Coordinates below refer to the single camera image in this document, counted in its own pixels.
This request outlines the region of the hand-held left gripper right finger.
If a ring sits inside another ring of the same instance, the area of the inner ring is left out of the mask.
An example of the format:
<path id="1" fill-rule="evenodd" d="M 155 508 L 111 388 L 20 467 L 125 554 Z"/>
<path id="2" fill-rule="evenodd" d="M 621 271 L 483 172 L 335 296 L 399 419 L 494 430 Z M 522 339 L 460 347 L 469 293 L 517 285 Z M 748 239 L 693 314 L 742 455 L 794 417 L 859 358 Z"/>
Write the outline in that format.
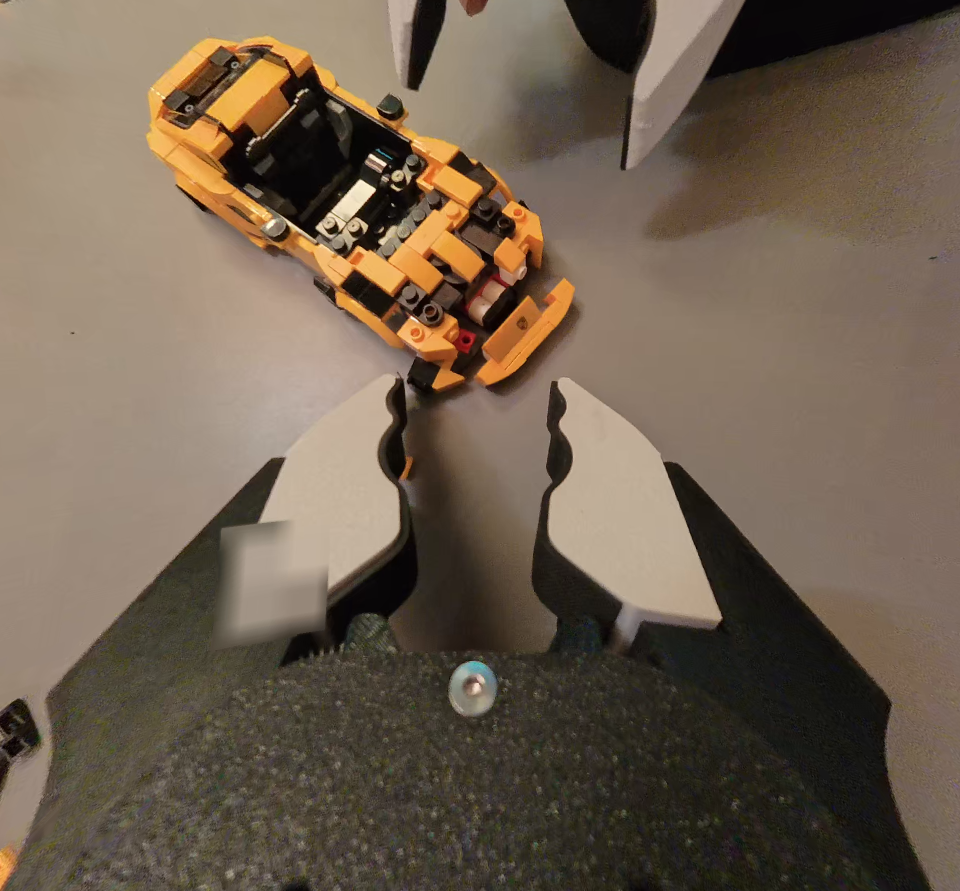
<path id="1" fill-rule="evenodd" d="M 620 654 L 648 628 L 719 635 L 719 601 L 653 441 L 571 377 L 551 383 L 546 426 L 531 578 L 558 631 L 585 627 Z"/>

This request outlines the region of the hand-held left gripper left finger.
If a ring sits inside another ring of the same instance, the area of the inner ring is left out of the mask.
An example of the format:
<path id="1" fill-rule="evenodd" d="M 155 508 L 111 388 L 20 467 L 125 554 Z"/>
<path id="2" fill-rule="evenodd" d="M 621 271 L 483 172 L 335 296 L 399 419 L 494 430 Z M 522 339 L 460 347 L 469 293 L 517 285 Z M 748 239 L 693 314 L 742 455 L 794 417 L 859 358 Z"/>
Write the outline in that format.
<path id="1" fill-rule="evenodd" d="M 294 634 L 342 641 L 363 614 L 388 619 L 412 596 L 418 555 L 400 480 L 406 392 L 383 374 L 319 418 L 288 450 L 261 513 L 280 525 L 284 576 L 318 610 Z"/>

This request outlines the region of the orange lego car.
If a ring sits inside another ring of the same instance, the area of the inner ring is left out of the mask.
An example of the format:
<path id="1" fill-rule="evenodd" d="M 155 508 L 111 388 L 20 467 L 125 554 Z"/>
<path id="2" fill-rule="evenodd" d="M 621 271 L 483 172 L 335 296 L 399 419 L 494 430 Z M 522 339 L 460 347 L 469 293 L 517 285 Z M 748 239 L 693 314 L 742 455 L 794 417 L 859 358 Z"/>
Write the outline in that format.
<path id="1" fill-rule="evenodd" d="M 372 105 L 261 36 L 199 42 L 148 100 L 148 145 L 178 190 L 409 352 L 415 389 L 475 381 L 487 338 L 532 297 L 540 217 L 489 166 L 407 128 L 399 97 Z"/>

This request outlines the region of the orange lego bumper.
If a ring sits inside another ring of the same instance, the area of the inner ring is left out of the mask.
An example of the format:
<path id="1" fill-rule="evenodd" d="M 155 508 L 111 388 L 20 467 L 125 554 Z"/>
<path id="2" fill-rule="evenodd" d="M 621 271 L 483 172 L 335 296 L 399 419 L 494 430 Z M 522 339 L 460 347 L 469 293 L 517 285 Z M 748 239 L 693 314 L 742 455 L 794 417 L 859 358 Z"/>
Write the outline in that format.
<path id="1" fill-rule="evenodd" d="M 475 381 L 490 389 L 518 372 L 564 320 L 574 291 L 569 280 L 560 280 L 546 296 L 544 309 L 537 306 L 533 297 L 524 297 L 486 338 L 482 346 L 485 362 Z"/>

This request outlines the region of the pile of orange black lego pieces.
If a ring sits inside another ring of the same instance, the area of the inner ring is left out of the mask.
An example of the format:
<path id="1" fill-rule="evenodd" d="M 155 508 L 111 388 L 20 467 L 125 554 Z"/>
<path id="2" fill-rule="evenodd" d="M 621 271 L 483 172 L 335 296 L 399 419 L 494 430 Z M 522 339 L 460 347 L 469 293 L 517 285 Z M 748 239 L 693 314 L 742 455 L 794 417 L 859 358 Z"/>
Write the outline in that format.
<path id="1" fill-rule="evenodd" d="M 5 886 L 42 807 L 48 748 L 28 702 L 18 698 L 1 713 L 1 885 Z"/>

